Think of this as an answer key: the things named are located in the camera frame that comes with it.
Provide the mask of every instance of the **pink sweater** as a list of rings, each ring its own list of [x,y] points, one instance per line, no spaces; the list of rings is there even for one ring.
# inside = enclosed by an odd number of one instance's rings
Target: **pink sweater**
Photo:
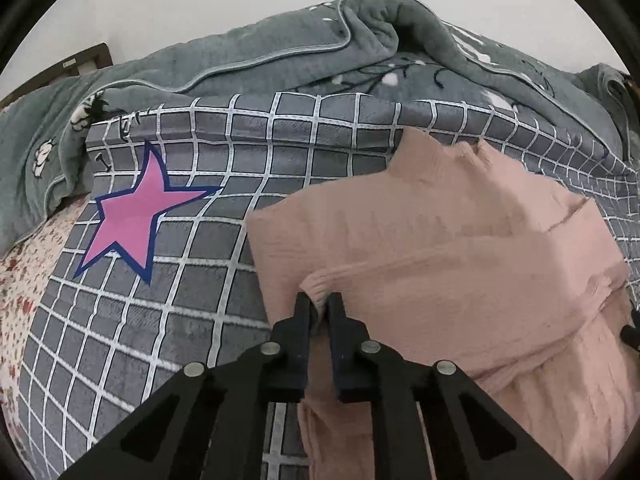
[[[300,289],[320,311],[341,292],[406,359],[456,362],[576,479],[598,478],[638,418],[638,366],[617,338],[628,267],[597,206],[483,141],[406,128],[388,170],[246,225],[271,322]],[[368,407],[335,399],[327,343],[312,343],[299,410],[311,476],[369,480]]]

